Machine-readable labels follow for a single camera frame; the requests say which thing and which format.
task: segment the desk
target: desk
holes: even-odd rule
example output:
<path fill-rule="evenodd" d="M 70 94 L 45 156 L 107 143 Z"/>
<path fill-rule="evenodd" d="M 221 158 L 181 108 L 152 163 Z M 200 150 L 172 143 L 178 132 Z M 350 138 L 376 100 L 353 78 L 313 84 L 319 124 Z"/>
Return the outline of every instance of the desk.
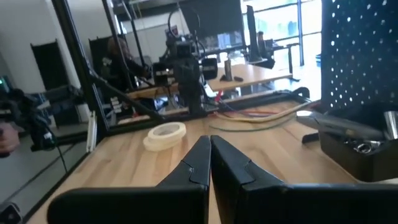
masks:
<path fill-rule="evenodd" d="M 245 87 L 250 86 L 257 83 L 265 83 L 271 82 L 274 80 L 282 79 L 282 78 L 292 78 L 293 75 L 284 70 L 275 71 L 267 68 L 257 67 L 254 65 L 233 65 L 231 66 L 232 75 L 236 75 L 238 77 L 243 78 L 243 82 L 220 82 L 221 76 L 225 74 L 224 68 L 218 68 L 217 78 L 213 80 L 209 80 L 208 84 L 213 91 L 220 90 L 231 90 L 236 87 Z M 178 83 L 174 83 L 170 87 L 171 93 L 178 92 Z M 153 98 L 156 96 L 162 96 L 167 94 L 167 89 L 162 87 L 148 88 L 145 90 L 138 90 L 127 95 L 130 98 Z"/>
<path fill-rule="evenodd" d="M 283 102 L 262 106 L 275 112 L 297 103 Z M 258 128 L 262 124 L 232 123 L 215 117 L 186 122 L 187 135 L 181 144 L 162 152 L 144 150 L 142 140 L 148 130 L 104 139 L 74 173 L 29 220 L 46 223 L 51 199 L 79 187 L 155 186 L 172 171 L 202 135 L 217 134 L 243 151 L 257 165 L 291 183 L 355 183 L 356 181 L 320 150 L 319 142 L 303 146 L 301 137 L 314 130 L 291 121 L 284 126 L 254 133 L 225 133 L 210 129 L 208 124 L 225 128 Z M 209 223 L 220 223 L 213 186 L 210 191 Z"/>
<path fill-rule="evenodd" d="M 243 78 L 243 82 L 221 82 L 220 78 L 225 74 L 224 68 L 218 68 L 217 78 L 209 80 L 208 84 L 213 91 L 232 90 L 237 87 L 245 87 L 258 83 L 271 82 L 282 78 L 292 78 L 293 75 L 285 70 L 271 70 L 255 65 L 233 65 L 232 76 Z"/>

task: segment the person's hand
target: person's hand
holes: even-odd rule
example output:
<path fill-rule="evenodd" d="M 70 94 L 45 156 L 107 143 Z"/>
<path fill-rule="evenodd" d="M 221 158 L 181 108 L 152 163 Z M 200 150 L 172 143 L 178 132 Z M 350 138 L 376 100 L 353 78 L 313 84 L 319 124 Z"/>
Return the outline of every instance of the person's hand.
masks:
<path fill-rule="evenodd" d="M 7 154 L 19 145 L 18 131 L 9 123 L 0 123 L 0 154 Z"/>

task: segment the roll of tape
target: roll of tape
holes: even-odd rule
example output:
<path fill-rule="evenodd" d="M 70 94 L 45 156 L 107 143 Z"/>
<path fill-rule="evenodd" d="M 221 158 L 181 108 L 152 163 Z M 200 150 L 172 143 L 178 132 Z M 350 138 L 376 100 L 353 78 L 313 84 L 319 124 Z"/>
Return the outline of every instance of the roll of tape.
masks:
<path fill-rule="evenodd" d="M 187 129 L 183 123 L 166 123 L 152 128 L 143 143 L 148 151 L 159 152 L 176 146 L 186 133 Z"/>

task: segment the wooden workbench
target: wooden workbench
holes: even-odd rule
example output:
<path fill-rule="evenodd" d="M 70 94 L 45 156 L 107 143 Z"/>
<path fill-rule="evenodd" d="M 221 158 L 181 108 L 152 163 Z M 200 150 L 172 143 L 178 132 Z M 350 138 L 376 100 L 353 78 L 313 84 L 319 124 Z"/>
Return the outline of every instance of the wooden workbench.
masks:
<path fill-rule="evenodd" d="M 221 82 L 220 78 L 225 74 L 224 68 L 218 68 L 217 78 L 209 80 L 208 84 L 213 91 L 232 90 L 237 87 L 245 87 L 258 83 L 267 83 L 282 78 L 292 78 L 293 75 L 286 70 L 271 70 L 255 65 L 233 65 L 231 66 L 233 76 L 243 78 L 243 82 Z M 148 88 L 145 90 L 134 91 L 128 93 L 130 98 L 153 98 L 155 96 L 162 96 L 167 94 L 167 89 L 162 87 Z M 178 92 L 178 84 L 175 83 L 170 87 L 171 93 Z"/>
<path fill-rule="evenodd" d="M 283 111 L 296 103 L 285 102 L 254 110 Z M 314 130 L 290 121 L 279 128 L 252 133 L 226 133 L 209 124 L 229 129 L 250 129 L 266 124 L 233 123 L 214 116 L 185 123 L 187 135 L 181 144 L 162 152 L 144 150 L 142 140 L 148 130 L 104 139 L 75 172 L 60 186 L 28 223 L 46 223 L 51 199 L 79 187 L 155 186 L 180 162 L 202 135 L 217 134 L 250 157 L 257 165 L 288 183 L 353 183 L 352 176 L 320 150 L 319 142 L 301 144 Z M 209 223 L 220 223 L 213 186 L 210 192 Z"/>

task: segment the black storage box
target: black storage box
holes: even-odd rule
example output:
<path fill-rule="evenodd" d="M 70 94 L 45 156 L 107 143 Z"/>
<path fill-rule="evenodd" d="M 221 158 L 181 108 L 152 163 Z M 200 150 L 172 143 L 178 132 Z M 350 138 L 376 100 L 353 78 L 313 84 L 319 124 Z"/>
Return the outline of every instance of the black storage box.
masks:
<path fill-rule="evenodd" d="M 375 103 L 356 109 L 336 110 L 330 114 L 383 130 L 386 128 L 385 111 L 398 111 L 398 107 Z M 377 182 L 398 178 L 398 139 L 386 141 L 378 149 L 363 154 L 349 147 L 339 136 L 319 132 L 319 138 L 322 151 L 356 179 Z"/>

